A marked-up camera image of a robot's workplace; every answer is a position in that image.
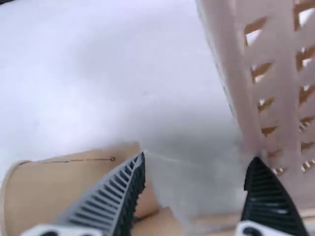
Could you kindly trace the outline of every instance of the beige surface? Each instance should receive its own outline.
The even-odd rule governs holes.
[[[138,143],[132,143],[18,165],[2,187],[3,235],[18,236],[35,224],[53,221],[105,173],[139,152]],[[147,181],[135,216],[157,209]]]
[[[134,226],[132,236],[185,236],[180,223],[174,218],[170,209],[165,208],[159,213],[150,216]],[[220,233],[210,233],[205,236],[233,236],[234,229]]]

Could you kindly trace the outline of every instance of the white plastic laundry basket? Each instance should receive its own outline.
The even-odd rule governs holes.
[[[315,0],[197,3],[246,150],[314,207]]]

